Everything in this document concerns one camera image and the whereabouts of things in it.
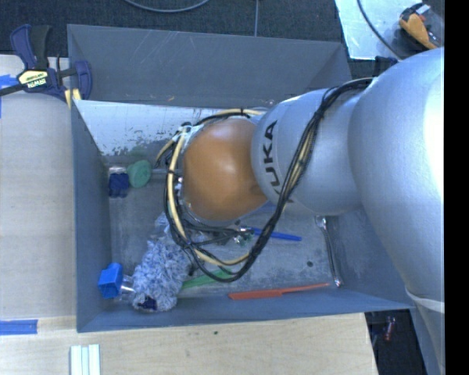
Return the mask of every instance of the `bin floor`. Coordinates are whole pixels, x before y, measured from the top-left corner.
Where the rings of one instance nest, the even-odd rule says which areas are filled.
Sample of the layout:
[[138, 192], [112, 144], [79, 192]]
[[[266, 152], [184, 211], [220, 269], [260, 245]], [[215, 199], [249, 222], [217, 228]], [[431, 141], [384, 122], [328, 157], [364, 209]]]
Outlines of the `bin floor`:
[[[112, 259], [123, 265], [131, 275], [141, 262], [148, 240], [164, 235], [156, 227], [157, 218], [163, 215], [164, 175], [153, 174], [150, 182], [139, 189], [131, 188], [126, 198], [111, 198]], [[243, 225], [262, 228], [272, 212], [258, 212], [246, 217]], [[300, 236], [301, 241], [271, 238], [252, 268], [239, 280], [225, 284], [212, 282], [184, 289], [181, 297], [222, 295], [232, 291], [284, 288], [331, 282], [331, 272], [325, 240], [320, 229], [309, 216], [281, 217], [277, 232]], [[229, 241], [225, 245], [208, 245], [207, 248], [221, 259], [234, 259], [244, 255], [252, 243], [246, 245]], [[202, 275], [200, 270], [195, 276]]]

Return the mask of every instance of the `clamp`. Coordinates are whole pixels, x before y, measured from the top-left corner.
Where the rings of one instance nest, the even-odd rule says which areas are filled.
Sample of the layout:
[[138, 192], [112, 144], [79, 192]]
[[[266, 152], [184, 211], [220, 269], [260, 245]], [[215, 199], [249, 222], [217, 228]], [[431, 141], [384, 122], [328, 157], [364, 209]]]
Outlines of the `clamp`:
[[76, 61], [73, 68], [61, 70], [58, 57], [56, 70], [49, 67], [45, 41], [50, 30], [49, 25], [32, 27], [25, 24], [11, 33], [13, 51], [23, 62], [24, 71], [16, 76], [17, 84], [0, 88], [0, 97], [16, 91], [44, 93], [70, 105], [71, 90], [63, 85], [63, 78], [77, 75], [77, 93], [82, 99], [88, 98], [92, 89], [92, 77], [87, 61]]

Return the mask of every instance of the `yellow label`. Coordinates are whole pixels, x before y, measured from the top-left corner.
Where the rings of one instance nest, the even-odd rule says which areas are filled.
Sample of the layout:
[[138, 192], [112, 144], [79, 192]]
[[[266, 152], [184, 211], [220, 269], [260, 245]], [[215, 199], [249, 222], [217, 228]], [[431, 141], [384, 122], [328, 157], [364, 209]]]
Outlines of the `yellow label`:
[[18, 80], [21, 84], [27, 84], [29, 88], [32, 88], [34, 87], [33, 86], [34, 84], [36, 84], [36, 86], [38, 86], [39, 84], [45, 84], [46, 77], [48, 77], [47, 71], [31, 70], [31, 71], [25, 71], [24, 73], [21, 73]]

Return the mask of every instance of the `blue pen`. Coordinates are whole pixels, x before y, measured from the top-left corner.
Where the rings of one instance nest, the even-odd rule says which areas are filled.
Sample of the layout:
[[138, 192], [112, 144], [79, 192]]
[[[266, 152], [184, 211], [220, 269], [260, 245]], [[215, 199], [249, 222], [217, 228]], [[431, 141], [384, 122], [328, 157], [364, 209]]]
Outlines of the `blue pen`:
[[[254, 227], [251, 227], [253, 229], [253, 234], [255, 234], [256, 236], [259, 236], [261, 233], [262, 233], [262, 229], [259, 229], [259, 228], [254, 228]], [[301, 241], [302, 238], [300, 236], [295, 236], [293, 234], [283, 234], [281, 232], [273, 232], [271, 234], [271, 237], [272, 238], [277, 238], [277, 239], [285, 239], [287, 241]]]

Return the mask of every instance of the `black floor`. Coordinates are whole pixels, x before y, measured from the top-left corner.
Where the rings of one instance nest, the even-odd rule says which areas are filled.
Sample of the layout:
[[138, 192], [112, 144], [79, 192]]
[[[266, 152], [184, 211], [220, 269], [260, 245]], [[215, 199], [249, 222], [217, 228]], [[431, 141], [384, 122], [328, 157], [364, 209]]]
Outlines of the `black floor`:
[[[142, 5], [176, 9], [202, 0], [134, 0]], [[423, 0], [445, 17], [445, 0]], [[10, 32], [18, 26], [50, 25], [49, 56], [68, 55], [66, 25], [182, 30], [253, 35], [256, 0], [210, 0], [193, 11], [162, 14], [138, 9], [123, 0], [0, 0], [0, 53], [12, 53]], [[267, 38], [343, 41], [335, 0], [260, 0], [257, 36]], [[350, 62], [353, 77], [371, 76], [370, 61]], [[381, 375], [425, 375], [408, 312], [367, 313]], [[386, 318], [396, 325], [391, 341], [384, 339]]]

